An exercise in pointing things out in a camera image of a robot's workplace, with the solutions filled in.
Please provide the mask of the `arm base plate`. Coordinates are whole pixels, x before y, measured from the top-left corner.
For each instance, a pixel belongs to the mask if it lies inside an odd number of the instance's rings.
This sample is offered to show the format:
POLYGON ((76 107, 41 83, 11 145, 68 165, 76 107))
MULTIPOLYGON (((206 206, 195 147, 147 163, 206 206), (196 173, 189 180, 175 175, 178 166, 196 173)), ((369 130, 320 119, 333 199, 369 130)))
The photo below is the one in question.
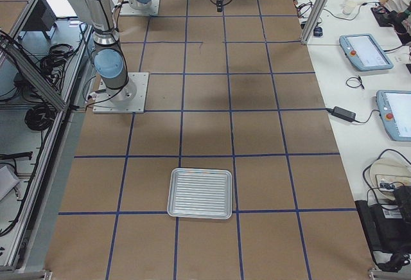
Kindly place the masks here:
POLYGON ((137 0, 124 0, 123 2, 120 16, 158 16, 160 0, 151 0, 146 4, 140 3, 137 0))
POLYGON ((149 73, 128 73, 128 83, 120 91, 106 87, 103 79, 99 89, 104 92, 96 95, 95 114, 129 114, 144 112, 148 89, 149 73))

